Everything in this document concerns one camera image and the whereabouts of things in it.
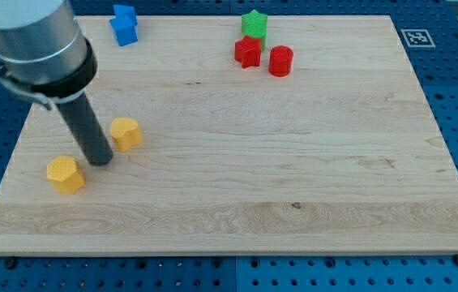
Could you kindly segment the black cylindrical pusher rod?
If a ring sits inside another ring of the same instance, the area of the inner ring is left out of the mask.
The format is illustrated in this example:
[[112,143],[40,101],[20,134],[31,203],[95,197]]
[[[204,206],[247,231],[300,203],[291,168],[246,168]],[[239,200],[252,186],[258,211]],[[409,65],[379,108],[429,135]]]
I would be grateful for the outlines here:
[[113,151],[86,94],[57,103],[56,107],[88,163],[93,166],[109,164]]

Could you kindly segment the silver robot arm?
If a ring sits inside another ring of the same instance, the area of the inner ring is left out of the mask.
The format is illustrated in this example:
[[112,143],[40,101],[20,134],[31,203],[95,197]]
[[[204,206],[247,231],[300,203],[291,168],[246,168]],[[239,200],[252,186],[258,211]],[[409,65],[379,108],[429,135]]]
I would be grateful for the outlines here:
[[15,97],[57,107],[89,164],[113,152],[86,96],[97,72],[68,0],[0,0],[0,83]]

